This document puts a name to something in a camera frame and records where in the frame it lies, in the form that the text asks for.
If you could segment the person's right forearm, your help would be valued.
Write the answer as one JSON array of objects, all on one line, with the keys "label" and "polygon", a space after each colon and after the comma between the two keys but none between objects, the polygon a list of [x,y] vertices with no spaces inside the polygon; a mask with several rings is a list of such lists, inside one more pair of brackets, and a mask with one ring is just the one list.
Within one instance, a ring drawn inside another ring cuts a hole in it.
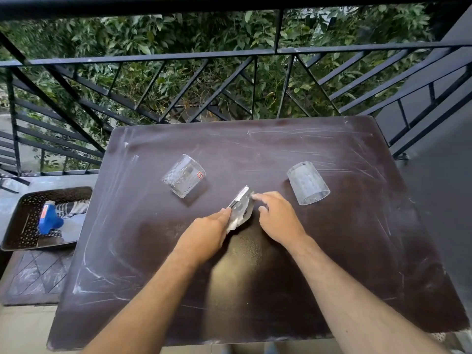
[{"label": "person's right forearm", "polygon": [[285,247],[344,354],[450,354],[343,270],[309,236],[298,236]]}]

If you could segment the green leafy trees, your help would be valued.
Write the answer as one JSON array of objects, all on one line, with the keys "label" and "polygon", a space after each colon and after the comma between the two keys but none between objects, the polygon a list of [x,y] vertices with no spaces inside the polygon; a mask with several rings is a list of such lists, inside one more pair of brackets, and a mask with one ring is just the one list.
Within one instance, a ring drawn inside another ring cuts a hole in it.
[{"label": "green leafy trees", "polygon": [[[273,21],[274,16],[267,10],[256,11],[251,17],[249,30],[244,29],[242,34],[237,34],[232,31],[232,28],[243,25],[241,19],[244,14],[244,12],[228,12],[227,14],[215,12],[216,20],[210,21],[208,15],[198,17],[196,13],[185,13],[180,17],[184,20],[180,23],[170,18],[167,20],[167,25],[162,27],[162,32],[153,31],[158,40],[166,38],[169,42],[169,37],[177,39],[169,45],[166,42],[153,43],[150,40],[154,39],[150,29],[155,26],[153,17],[150,21],[148,20],[151,15],[142,17],[134,35],[126,34],[126,31],[133,26],[132,16],[93,17],[72,22],[65,19],[1,22],[0,30],[21,52],[32,59],[140,54],[141,50],[136,44],[132,43],[126,47],[128,40],[147,44],[154,53],[189,51],[195,46],[193,39],[198,31],[201,31],[202,35],[198,37],[197,51],[202,51],[206,47],[209,47],[210,51],[221,51],[234,50],[236,45],[244,45],[245,41],[248,41],[250,31],[261,32],[268,26],[269,21]],[[362,11],[355,10],[354,7],[342,7],[341,11],[339,7],[310,8],[309,11],[297,9],[289,11],[288,22],[286,31],[298,47],[438,40],[431,30],[430,17],[427,14],[427,6],[424,4],[388,5],[380,9],[374,6],[366,7]],[[252,43],[248,42],[249,46],[258,43],[268,47],[261,39]],[[13,57],[0,46],[0,61],[10,59]],[[249,117],[239,106],[224,96],[216,101],[217,106],[221,107],[221,112],[229,120],[307,117],[289,97],[285,97],[280,117],[277,117],[279,92],[284,82],[280,81],[279,77],[284,76],[284,63],[284,58],[276,61],[271,58],[263,60],[263,71],[260,72],[260,77],[264,82],[263,91],[268,94],[268,97],[256,104],[254,118]],[[218,67],[218,70],[215,75],[212,75],[214,69],[209,65],[196,87],[184,95],[185,112],[181,114],[179,121],[170,120],[168,124],[188,122],[190,114],[196,110],[196,107],[193,108],[190,105],[198,105],[200,101],[204,101],[206,96],[212,93],[210,88],[215,86],[219,79],[230,74],[226,72],[230,66],[237,64],[238,61],[233,59],[226,59],[222,63],[216,61],[214,65]],[[70,103],[70,98],[66,94],[60,94],[60,87],[46,72],[32,68],[24,68],[24,70],[28,76],[39,81],[40,88],[59,100],[67,110],[72,110],[79,124],[85,126],[89,134],[101,143],[104,150],[106,149],[110,134],[101,132],[96,124],[88,119],[86,113]],[[329,103],[325,102],[326,99],[302,67],[298,64],[294,65],[293,73],[295,77],[291,79],[290,85],[302,86],[302,89],[295,90],[295,95],[312,114],[310,117],[338,116]],[[343,115],[356,115],[375,103],[385,100],[393,95],[404,82],[405,80],[386,93],[367,100]],[[0,130],[11,132],[12,121],[8,100],[7,87],[2,82],[0,85]],[[135,119],[136,125],[155,124],[128,112],[120,105],[113,106],[113,109]],[[221,121],[207,112],[202,113],[198,119],[197,122]]]}]

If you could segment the person's left hand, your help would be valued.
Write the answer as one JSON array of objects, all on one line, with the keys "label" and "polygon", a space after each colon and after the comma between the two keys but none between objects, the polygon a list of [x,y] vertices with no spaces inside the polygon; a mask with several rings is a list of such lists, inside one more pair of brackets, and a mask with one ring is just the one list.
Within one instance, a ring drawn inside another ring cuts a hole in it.
[{"label": "person's left hand", "polygon": [[180,236],[172,253],[194,266],[215,255],[227,236],[226,227],[221,228],[216,221],[217,213],[195,219]]}]

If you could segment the striped cloth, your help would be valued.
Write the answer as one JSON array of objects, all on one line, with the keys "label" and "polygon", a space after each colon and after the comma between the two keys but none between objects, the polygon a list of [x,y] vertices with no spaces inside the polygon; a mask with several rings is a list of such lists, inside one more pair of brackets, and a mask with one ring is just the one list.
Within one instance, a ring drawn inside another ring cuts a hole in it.
[{"label": "striped cloth", "polygon": [[75,202],[59,203],[55,205],[55,211],[59,218],[68,219],[75,215],[86,214],[90,199]]}]

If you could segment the clear textured glass tumbler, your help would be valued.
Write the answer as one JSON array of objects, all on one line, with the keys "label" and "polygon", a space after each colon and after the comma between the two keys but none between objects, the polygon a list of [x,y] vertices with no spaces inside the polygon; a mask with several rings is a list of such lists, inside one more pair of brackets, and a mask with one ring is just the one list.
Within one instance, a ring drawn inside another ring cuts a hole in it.
[{"label": "clear textured glass tumbler", "polygon": [[287,171],[287,177],[301,206],[318,202],[331,192],[314,164],[310,161],[303,161],[292,166]]}]

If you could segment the person's left forearm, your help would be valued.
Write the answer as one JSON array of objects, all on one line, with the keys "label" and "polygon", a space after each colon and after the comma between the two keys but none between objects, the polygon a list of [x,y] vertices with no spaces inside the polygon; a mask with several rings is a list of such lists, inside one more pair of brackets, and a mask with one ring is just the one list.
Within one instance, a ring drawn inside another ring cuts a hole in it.
[{"label": "person's left forearm", "polygon": [[196,250],[175,248],[145,287],[81,354],[159,354],[199,264]]}]

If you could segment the black metal balcony railing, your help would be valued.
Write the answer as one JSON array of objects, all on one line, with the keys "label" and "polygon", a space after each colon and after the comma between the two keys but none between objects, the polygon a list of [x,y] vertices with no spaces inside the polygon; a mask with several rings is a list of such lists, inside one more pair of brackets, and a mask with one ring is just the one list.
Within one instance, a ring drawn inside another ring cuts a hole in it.
[{"label": "black metal balcony railing", "polygon": [[[209,47],[197,51],[198,37],[202,35],[198,31],[193,39],[195,46],[189,51],[154,53],[147,44],[128,40],[126,47],[136,44],[140,54],[32,59],[0,30],[0,46],[13,57],[0,61],[0,85],[4,82],[7,87],[12,121],[11,132],[0,130],[0,184],[4,178],[28,185],[21,177],[96,174],[98,170],[90,169],[90,165],[101,165],[105,152],[101,143],[79,124],[72,110],[40,88],[39,81],[28,76],[24,68],[46,72],[60,87],[60,94],[66,94],[70,103],[106,134],[115,128],[109,119],[122,125],[136,125],[135,119],[113,109],[117,105],[155,124],[179,121],[185,112],[184,95],[196,87],[209,65],[215,75],[218,67],[214,63],[226,59],[238,64],[229,67],[226,72],[230,74],[210,88],[212,93],[204,101],[190,105],[196,110],[188,122],[197,122],[204,112],[228,121],[216,103],[221,96],[254,118],[256,104],[268,97],[260,77],[263,60],[267,58],[285,61],[284,76],[279,77],[284,82],[277,117],[285,97],[307,117],[312,116],[295,95],[295,90],[302,86],[290,85],[296,64],[305,70],[333,111],[343,115],[426,67],[472,47],[472,39],[298,47],[286,31],[289,11],[309,11],[307,5],[322,8],[339,5],[339,11],[345,5],[362,11],[366,7],[395,5],[396,1],[410,3],[410,0],[0,0],[0,23],[132,16],[133,26],[126,31],[128,35],[134,35],[145,11],[162,11],[148,17],[149,21],[151,17],[155,20],[150,29],[154,39],[150,40],[168,45],[177,39],[158,40],[153,31],[162,32],[170,18],[183,22],[180,17],[184,13],[208,15],[210,21],[215,21],[215,12],[244,12],[243,25],[232,28],[237,34],[249,30],[256,11],[274,14],[273,21],[261,32],[250,31],[244,45],[221,51],[210,51]],[[249,46],[248,42],[258,39],[268,47],[259,43]]]}]

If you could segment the person's right hand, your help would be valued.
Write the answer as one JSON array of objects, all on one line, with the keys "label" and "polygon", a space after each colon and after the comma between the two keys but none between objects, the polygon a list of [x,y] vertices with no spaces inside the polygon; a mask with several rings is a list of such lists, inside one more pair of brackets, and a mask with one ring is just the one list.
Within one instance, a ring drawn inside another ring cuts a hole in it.
[{"label": "person's right hand", "polygon": [[290,202],[279,192],[256,193],[252,195],[252,198],[269,208],[268,215],[259,216],[259,223],[266,234],[286,250],[292,251],[313,242],[313,239],[305,232]]}]

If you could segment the black perforated tray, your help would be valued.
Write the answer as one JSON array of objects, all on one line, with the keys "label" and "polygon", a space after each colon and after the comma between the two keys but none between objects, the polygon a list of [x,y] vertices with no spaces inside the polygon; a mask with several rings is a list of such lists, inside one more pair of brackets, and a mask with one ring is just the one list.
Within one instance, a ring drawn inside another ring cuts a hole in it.
[{"label": "black perforated tray", "polygon": [[54,201],[59,215],[72,209],[73,202],[88,202],[91,199],[91,186],[76,186],[30,192],[22,195],[15,207],[0,249],[3,251],[44,250],[61,248],[75,244],[81,229],[66,232],[64,226],[52,229],[43,235],[39,232],[39,219],[46,201]]}]

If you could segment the clear glass with red sticker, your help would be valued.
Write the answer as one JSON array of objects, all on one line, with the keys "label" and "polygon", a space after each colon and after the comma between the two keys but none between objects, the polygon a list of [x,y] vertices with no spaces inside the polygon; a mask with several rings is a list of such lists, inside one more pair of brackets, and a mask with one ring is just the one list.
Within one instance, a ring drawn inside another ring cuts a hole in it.
[{"label": "clear glass with red sticker", "polygon": [[206,177],[204,168],[192,157],[183,154],[164,174],[162,182],[168,185],[174,194],[183,199],[204,177]]}]

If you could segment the dark patterned doormat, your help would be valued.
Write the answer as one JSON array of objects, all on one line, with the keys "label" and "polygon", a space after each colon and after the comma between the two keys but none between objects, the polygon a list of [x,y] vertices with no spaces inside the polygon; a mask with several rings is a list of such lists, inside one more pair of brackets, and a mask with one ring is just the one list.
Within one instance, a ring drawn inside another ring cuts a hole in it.
[{"label": "dark patterned doormat", "polygon": [[0,280],[0,304],[57,305],[73,254],[73,247],[14,251]]}]

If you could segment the blue spray bottle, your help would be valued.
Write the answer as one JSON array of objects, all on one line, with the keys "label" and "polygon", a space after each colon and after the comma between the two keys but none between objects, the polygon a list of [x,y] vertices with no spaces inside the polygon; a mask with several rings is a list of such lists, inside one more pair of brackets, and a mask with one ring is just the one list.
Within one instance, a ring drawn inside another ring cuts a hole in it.
[{"label": "blue spray bottle", "polygon": [[47,235],[52,229],[59,229],[64,225],[64,220],[56,213],[54,201],[46,201],[40,212],[38,231],[41,235]]}]

